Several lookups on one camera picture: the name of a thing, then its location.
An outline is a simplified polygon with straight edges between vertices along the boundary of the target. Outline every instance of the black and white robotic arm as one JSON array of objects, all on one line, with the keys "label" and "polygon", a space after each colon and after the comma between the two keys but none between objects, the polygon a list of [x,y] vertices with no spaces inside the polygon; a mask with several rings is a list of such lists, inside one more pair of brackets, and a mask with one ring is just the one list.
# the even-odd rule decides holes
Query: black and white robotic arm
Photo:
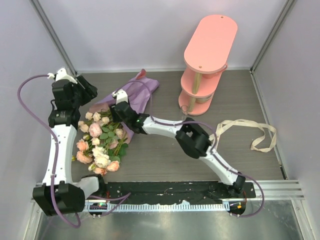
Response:
[{"label": "black and white robotic arm", "polygon": [[[79,107],[98,95],[97,88],[90,85],[81,75],[73,78],[64,68],[57,74],[50,73],[49,78],[54,80],[52,92],[56,109],[52,109],[48,121],[59,144],[54,195],[62,214],[77,213],[84,209],[85,200],[90,195],[106,192],[104,180],[99,174],[85,176],[78,183],[73,183],[71,175],[72,150],[80,119]],[[182,123],[183,121],[170,121],[145,113],[136,113],[130,107],[128,95],[124,90],[120,89],[112,96],[116,99],[116,104],[110,107],[113,121],[124,122],[137,134],[156,134],[176,139],[188,156],[203,161],[218,175],[231,196],[242,193],[246,179],[235,174],[238,171],[212,149],[209,135],[197,123],[192,123],[192,118],[187,118],[185,123]],[[47,216],[56,215],[50,194],[55,151],[56,141],[51,136],[49,162],[42,186],[35,187],[32,194]]]}]

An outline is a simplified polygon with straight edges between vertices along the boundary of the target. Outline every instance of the beige ribbon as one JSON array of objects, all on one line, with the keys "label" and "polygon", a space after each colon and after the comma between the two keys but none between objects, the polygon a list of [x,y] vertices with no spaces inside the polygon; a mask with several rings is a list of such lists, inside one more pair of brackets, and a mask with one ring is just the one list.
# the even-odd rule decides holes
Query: beige ribbon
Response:
[{"label": "beige ribbon", "polygon": [[[251,120],[238,119],[238,120],[234,120],[234,121],[225,120],[225,121],[218,124],[218,126],[216,127],[216,136],[217,136],[216,141],[217,142],[216,142],[215,149],[217,149],[217,147],[218,147],[218,143],[219,143],[219,139],[220,139],[221,134],[223,134],[225,131],[227,131],[232,126],[258,128],[263,132],[263,136],[258,137],[257,139],[255,139],[252,142],[251,148],[250,148],[251,150],[267,153],[267,152],[271,151],[276,145],[277,130],[273,126],[270,126],[265,123],[257,123],[255,121],[251,121]],[[256,148],[256,146],[266,138],[266,133],[265,133],[264,128],[269,129],[271,132],[273,132],[273,137],[271,139],[270,146],[267,148]]]}]

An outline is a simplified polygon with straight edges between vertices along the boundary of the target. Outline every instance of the purple wrapping paper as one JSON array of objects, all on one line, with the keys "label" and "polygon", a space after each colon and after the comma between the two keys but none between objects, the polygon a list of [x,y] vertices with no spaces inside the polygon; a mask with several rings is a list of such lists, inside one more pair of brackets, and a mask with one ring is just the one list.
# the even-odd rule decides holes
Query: purple wrapping paper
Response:
[{"label": "purple wrapping paper", "polygon": [[[150,94],[144,85],[139,82],[134,83],[134,81],[139,80],[144,82],[150,89],[151,93],[153,93],[159,86],[159,82],[157,80],[147,78],[146,73],[146,70],[142,69],[134,78],[130,79],[124,87],[121,87],[121,89],[126,91],[128,94],[130,106],[137,113],[143,113],[145,111]],[[116,100],[110,93],[104,99],[91,106],[89,112],[94,113],[107,110],[109,108],[108,106],[114,105],[115,103]],[[134,132],[131,131],[124,123],[121,124],[127,132],[128,140],[126,142],[129,143],[134,135]]]}]

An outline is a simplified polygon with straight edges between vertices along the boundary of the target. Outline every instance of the reflective metal surface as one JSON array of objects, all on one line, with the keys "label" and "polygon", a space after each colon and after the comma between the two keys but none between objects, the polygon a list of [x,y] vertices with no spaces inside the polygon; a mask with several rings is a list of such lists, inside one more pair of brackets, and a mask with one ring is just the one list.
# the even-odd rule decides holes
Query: reflective metal surface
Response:
[{"label": "reflective metal surface", "polygon": [[[244,214],[258,209],[259,202],[247,203]],[[80,214],[82,226],[74,229],[59,217],[40,220],[37,240],[302,240],[291,201],[266,201],[261,213],[236,218],[226,212],[114,213],[93,219]],[[76,222],[74,215],[69,218]]]}]

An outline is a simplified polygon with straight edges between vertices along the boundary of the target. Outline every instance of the gray wood floor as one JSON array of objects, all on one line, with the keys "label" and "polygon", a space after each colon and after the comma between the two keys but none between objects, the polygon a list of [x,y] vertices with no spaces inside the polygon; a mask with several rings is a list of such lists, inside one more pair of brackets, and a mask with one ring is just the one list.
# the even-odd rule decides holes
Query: gray wood floor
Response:
[{"label": "gray wood floor", "polygon": [[[148,72],[147,76],[160,82],[153,93],[155,117],[179,120],[181,117],[178,96],[181,92],[180,79],[183,72]],[[89,106],[122,86],[136,74],[92,73],[84,77],[98,88],[98,97],[80,109],[84,116]],[[224,120],[247,119],[264,123],[258,97],[247,70],[228,70],[222,74],[209,110],[195,120],[214,127]],[[233,126],[220,138],[218,152],[238,171],[257,180],[280,180],[281,170],[274,150],[268,153],[251,151],[252,140],[262,132],[251,127]],[[269,134],[259,147],[270,144]],[[77,182],[87,175],[88,166],[78,161],[72,163],[72,179]],[[174,139],[158,135],[136,134],[127,149],[119,171],[108,172],[105,179],[121,181],[203,181],[219,180],[218,176],[202,161],[184,154]]]}]

